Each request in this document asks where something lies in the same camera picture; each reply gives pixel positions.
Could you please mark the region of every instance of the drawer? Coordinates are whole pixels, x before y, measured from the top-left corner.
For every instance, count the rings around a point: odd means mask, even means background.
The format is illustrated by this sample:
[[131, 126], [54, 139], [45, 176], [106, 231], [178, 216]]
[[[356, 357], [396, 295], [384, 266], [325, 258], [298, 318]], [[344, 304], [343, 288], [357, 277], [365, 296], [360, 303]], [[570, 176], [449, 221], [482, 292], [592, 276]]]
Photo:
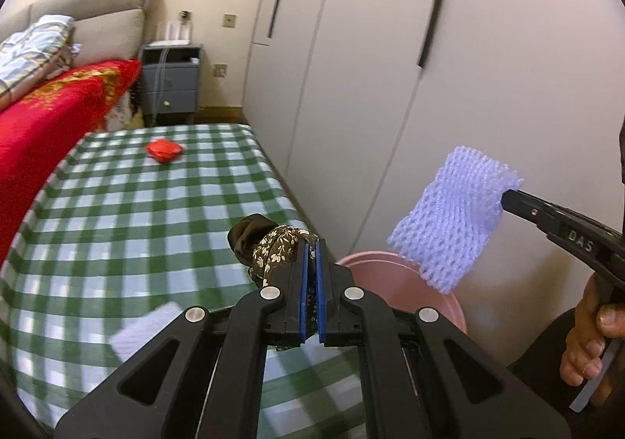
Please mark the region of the drawer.
[[[158, 91], [161, 84], [154, 89], [154, 79], [156, 78], [156, 66], [144, 66], [142, 71], [141, 90]], [[165, 91], [196, 90], [198, 89], [198, 67], [167, 66], [165, 68], [165, 81], [163, 83]]]
[[[141, 109], [144, 114], [152, 113], [154, 96], [155, 93], [143, 93], [141, 95]], [[197, 91], [166, 91], [159, 101], [157, 113], [196, 112], [196, 110], [198, 110]]]

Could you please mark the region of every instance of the red blanket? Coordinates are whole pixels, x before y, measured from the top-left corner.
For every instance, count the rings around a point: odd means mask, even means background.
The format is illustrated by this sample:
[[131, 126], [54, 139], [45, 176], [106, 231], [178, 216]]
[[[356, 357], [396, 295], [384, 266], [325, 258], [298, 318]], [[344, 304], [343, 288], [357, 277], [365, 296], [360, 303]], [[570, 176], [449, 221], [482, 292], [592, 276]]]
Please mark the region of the red blanket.
[[50, 173], [139, 75], [137, 60], [72, 69], [0, 114], [0, 263]]

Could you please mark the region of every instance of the gray nightstand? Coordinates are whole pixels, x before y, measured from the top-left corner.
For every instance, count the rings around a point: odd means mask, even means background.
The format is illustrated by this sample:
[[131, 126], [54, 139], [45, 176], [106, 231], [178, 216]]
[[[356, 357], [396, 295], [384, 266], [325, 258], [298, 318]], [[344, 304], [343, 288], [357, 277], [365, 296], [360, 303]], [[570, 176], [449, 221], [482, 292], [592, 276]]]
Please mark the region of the gray nightstand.
[[159, 61], [166, 49], [145, 45], [139, 52], [142, 66], [139, 99], [146, 127], [152, 126], [154, 111], [159, 120], [163, 115], [186, 114], [186, 123], [191, 125], [199, 107], [199, 71], [203, 47], [170, 47], [163, 68], [164, 78], [155, 86]]

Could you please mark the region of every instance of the human hand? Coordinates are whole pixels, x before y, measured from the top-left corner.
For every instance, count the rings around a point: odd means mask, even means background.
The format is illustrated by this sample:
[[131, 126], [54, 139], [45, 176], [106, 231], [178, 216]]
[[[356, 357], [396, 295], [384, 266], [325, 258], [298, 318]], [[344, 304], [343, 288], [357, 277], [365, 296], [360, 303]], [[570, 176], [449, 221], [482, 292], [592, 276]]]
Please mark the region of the human hand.
[[[560, 364], [562, 380], [577, 387], [584, 380], [595, 379], [602, 368], [600, 356], [605, 350], [605, 339], [621, 337], [625, 337], [625, 303], [600, 306], [595, 273], [575, 309], [575, 327], [566, 337], [566, 351]], [[624, 351], [621, 350], [591, 397], [595, 407], [605, 402], [625, 369]]]

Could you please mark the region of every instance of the foam net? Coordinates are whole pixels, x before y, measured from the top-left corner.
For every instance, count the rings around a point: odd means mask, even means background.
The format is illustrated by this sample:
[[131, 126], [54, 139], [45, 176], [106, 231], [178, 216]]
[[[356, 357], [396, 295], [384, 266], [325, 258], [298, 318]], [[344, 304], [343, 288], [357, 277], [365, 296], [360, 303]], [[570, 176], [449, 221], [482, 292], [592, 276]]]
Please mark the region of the foam net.
[[499, 225], [501, 197], [523, 180], [482, 152], [457, 147], [388, 243], [419, 263], [423, 279], [444, 294], [471, 269]]

